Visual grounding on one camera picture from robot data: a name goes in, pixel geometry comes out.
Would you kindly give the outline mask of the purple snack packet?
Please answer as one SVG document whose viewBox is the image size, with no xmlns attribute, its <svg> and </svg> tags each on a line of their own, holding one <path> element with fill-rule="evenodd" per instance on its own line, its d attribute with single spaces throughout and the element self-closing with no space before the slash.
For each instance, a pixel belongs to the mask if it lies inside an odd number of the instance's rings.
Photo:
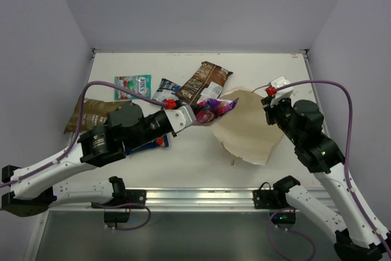
<svg viewBox="0 0 391 261">
<path fill-rule="evenodd" d="M 232 111 L 235 108 L 238 100 L 238 98 L 234 100 L 209 98 L 207 100 L 201 101 L 192 107 L 196 118 L 195 123 L 197 125 L 211 124 L 218 118 Z"/>
</svg>

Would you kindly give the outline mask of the dark brown snack bag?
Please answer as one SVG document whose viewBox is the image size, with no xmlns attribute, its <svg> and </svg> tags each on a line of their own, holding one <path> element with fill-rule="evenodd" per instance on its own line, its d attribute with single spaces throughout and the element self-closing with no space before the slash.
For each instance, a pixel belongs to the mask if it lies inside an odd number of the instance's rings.
<svg viewBox="0 0 391 261">
<path fill-rule="evenodd" d="M 230 70 L 204 61 L 192 77 L 176 91 L 175 96 L 188 105 L 196 105 L 210 98 L 217 99 L 232 74 Z"/>
</svg>

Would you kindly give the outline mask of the blue snack packet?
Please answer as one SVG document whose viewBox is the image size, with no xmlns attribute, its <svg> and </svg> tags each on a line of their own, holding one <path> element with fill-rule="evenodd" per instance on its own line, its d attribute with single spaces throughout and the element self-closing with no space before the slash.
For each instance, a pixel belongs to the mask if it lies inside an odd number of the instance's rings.
<svg viewBox="0 0 391 261">
<path fill-rule="evenodd" d="M 181 86 L 177 83 L 172 82 L 166 78 L 162 78 L 157 90 L 152 96 L 152 99 L 158 102 L 165 102 L 166 100 L 178 100 L 176 93 L 180 88 Z"/>
</svg>

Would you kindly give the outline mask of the blue Burts crisps bag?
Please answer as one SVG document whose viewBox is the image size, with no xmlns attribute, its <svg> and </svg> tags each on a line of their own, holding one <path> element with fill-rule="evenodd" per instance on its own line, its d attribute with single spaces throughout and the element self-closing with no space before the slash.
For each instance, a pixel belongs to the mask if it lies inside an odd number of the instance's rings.
<svg viewBox="0 0 391 261">
<path fill-rule="evenodd" d="M 159 137 L 154 141 L 146 143 L 137 148 L 131 149 L 129 147 L 125 147 L 125 154 L 126 156 L 128 156 L 137 152 L 142 152 L 142 151 L 157 149 L 157 148 L 168 148 L 168 147 L 169 147 L 169 139 L 168 136 L 165 134 L 164 136 Z"/>
</svg>

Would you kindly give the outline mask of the teal Fox's candy bag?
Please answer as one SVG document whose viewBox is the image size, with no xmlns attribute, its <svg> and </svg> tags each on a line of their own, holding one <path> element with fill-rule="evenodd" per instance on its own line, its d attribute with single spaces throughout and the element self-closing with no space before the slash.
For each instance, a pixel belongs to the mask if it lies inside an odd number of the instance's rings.
<svg viewBox="0 0 391 261">
<path fill-rule="evenodd" d="M 151 75 L 116 76 L 114 78 L 114 84 L 140 94 L 143 97 L 151 98 Z"/>
</svg>

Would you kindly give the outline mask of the olive brown snack bag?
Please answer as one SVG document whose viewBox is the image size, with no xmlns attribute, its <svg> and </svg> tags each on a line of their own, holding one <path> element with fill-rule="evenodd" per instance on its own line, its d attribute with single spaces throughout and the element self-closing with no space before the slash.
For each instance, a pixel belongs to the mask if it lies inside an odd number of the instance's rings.
<svg viewBox="0 0 391 261">
<path fill-rule="evenodd" d="M 104 124 L 108 118 L 109 112 L 130 104 L 132 104 L 132 100 L 106 102 L 85 98 L 79 132 L 90 131 L 95 126 Z M 79 120 L 79 106 L 80 102 L 78 101 L 75 105 L 73 114 L 64 129 L 64 133 L 76 132 Z"/>
</svg>

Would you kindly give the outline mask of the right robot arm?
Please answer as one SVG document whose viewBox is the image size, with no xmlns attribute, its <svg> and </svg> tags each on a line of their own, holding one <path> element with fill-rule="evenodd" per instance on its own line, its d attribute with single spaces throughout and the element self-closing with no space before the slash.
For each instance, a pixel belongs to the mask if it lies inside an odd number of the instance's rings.
<svg viewBox="0 0 391 261">
<path fill-rule="evenodd" d="M 338 145 L 322 132 L 324 116 L 316 103 L 284 98 L 276 105 L 271 98 L 261 103 L 270 125 L 277 125 L 293 143 L 298 160 L 314 175 L 335 204 L 331 210 L 313 197 L 293 177 L 274 184 L 272 200 L 278 207 L 298 209 L 331 240 L 340 260 L 381 260 L 390 247 L 390 231 L 366 203 L 364 217 L 354 198 L 362 198 Z"/>
</svg>

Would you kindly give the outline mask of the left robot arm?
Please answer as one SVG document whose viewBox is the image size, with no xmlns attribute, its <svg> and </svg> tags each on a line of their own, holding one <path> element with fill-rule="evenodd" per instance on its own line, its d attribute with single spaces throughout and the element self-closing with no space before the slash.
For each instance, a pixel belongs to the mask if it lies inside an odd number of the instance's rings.
<svg viewBox="0 0 391 261">
<path fill-rule="evenodd" d="M 80 135 L 70 149 L 49 157 L 48 167 L 44 163 L 26 168 L 5 167 L 3 180 L 10 180 L 11 185 L 10 192 L 1 197 L 1 208 L 28 217 L 78 202 L 121 207 L 127 193 L 119 177 L 90 183 L 71 183 L 68 179 L 120 161 L 126 157 L 127 148 L 134 150 L 172 130 L 165 110 L 144 116 L 138 105 L 122 106 L 110 112 L 104 124 Z"/>
</svg>

